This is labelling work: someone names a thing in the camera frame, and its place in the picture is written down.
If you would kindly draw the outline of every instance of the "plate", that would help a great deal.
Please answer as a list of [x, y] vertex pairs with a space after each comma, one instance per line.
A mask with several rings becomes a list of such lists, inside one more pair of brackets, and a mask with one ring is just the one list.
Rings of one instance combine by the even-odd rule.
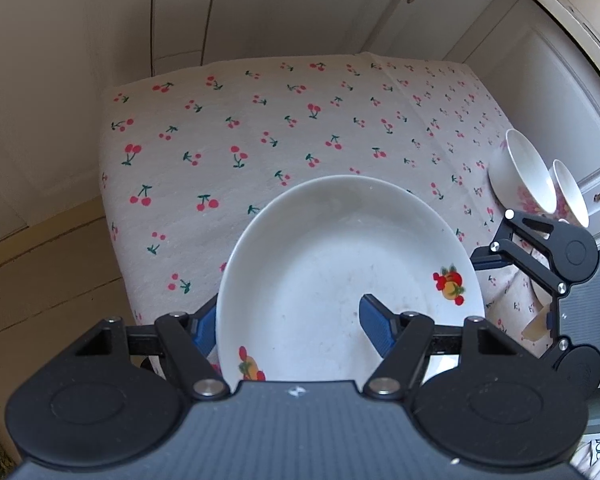
[[[451, 228], [410, 192], [337, 175], [278, 196], [245, 229], [218, 295], [222, 375], [246, 380], [355, 380], [381, 361], [358, 320], [363, 294], [395, 313], [461, 326], [483, 316], [471, 261]], [[426, 378], [456, 366], [433, 356]]]

